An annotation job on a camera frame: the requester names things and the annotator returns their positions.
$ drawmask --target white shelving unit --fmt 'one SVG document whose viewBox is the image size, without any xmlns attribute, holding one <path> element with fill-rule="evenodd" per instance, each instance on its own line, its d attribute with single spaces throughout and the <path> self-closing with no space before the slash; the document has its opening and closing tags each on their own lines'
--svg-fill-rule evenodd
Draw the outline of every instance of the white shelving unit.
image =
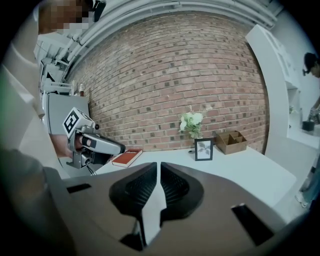
<svg viewBox="0 0 320 256">
<path fill-rule="evenodd" d="M 269 99 L 270 126 L 265 156 L 296 177 L 276 209 L 283 214 L 314 163 L 320 138 L 301 129 L 300 83 L 290 54 L 271 32 L 256 25 L 246 36 L 262 70 Z"/>
</svg>

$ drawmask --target white wall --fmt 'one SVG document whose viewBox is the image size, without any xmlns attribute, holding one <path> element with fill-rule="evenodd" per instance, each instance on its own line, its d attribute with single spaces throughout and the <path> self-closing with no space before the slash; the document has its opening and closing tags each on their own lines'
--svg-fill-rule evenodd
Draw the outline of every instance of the white wall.
<svg viewBox="0 0 320 256">
<path fill-rule="evenodd" d="M 305 31 L 288 11 L 281 12 L 277 18 L 278 21 L 271 32 L 292 57 L 300 82 L 300 107 L 303 112 L 303 120 L 306 120 L 311 107 L 320 96 L 320 81 L 311 74 L 303 76 L 302 69 L 305 69 L 305 53 L 315 54 L 316 50 Z"/>
</svg>

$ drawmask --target white table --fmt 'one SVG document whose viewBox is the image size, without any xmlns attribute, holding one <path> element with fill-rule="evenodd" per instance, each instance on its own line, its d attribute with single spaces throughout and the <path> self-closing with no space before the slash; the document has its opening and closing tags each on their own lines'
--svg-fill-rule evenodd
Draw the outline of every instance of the white table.
<svg viewBox="0 0 320 256">
<path fill-rule="evenodd" d="M 296 177 L 289 171 L 250 147 L 229 155 L 224 155 L 214 147 L 212 161 L 195 161 L 194 154 L 189 154 L 189 150 L 143 152 L 131 167 L 151 162 L 190 167 L 235 182 L 271 208 L 296 182 Z M 109 162 L 96 173 L 105 174 L 123 169 Z"/>
</svg>

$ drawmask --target brick wall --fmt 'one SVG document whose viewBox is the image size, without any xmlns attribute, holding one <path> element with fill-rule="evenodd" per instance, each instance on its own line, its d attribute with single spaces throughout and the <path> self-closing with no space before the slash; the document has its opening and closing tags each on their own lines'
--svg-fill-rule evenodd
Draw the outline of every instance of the brick wall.
<svg viewBox="0 0 320 256">
<path fill-rule="evenodd" d="M 131 24 L 96 46 L 68 80 L 85 84 L 103 135 L 147 151 L 190 148 L 182 113 L 202 111 L 203 137 L 239 130 L 263 152 L 268 96 L 245 35 L 250 29 L 201 12 Z"/>
</svg>

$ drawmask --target wooden organizer box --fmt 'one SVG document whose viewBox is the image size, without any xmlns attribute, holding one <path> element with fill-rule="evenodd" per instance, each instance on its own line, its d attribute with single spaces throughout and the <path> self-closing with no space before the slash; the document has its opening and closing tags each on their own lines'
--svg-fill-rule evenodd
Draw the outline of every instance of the wooden organizer box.
<svg viewBox="0 0 320 256">
<path fill-rule="evenodd" d="M 216 146 L 225 154 L 233 154 L 247 149 L 248 142 L 239 131 L 227 131 L 216 135 Z"/>
</svg>

